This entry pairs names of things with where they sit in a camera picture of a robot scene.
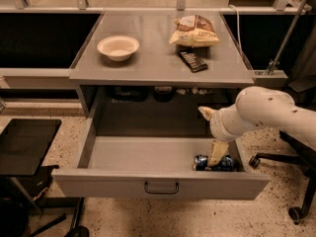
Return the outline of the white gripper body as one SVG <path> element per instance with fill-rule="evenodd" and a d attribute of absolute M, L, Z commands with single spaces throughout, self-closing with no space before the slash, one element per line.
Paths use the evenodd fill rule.
<path fill-rule="evenodd" d="M 215 139 L 230 142 L 245 132 L 245 124 L 236 107 L 232 105 L 211 111 L 210 131 Z"/>

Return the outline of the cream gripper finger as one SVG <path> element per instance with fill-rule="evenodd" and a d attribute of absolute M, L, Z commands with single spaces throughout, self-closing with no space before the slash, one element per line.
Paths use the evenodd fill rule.
<path fill-rule="evenodd" d="M 212 116 L 215 113 L 215 110 L 209 107 L 200 106 L 197 109 L 206 120 L 211 120 Z"/>
<path fill-rule="evenodd" d="M 219 164 L 221 158 L 228 151 L 229 144 L 227 142 L 221 142 L 214 140 L 211 142 L 210 152 L 208 154 L 207 165 L 213 167 Z"/>

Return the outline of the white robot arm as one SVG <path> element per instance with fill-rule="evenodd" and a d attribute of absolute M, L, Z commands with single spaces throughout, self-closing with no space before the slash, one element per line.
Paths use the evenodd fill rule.
<path fill-rule="evenodd" d="M 316 157 L 316 112 L 298 107 L 293 98 L 282 91 L 252 86 L 243 89 L 235 103 L 215 110 L 198 107 L 210 123 L 214 137 L 208 154 L 213 167 L 228 150 L 228 143 L 245 132 L 273 127 L 291 137 L 299 155 L 305 160 Z"/>

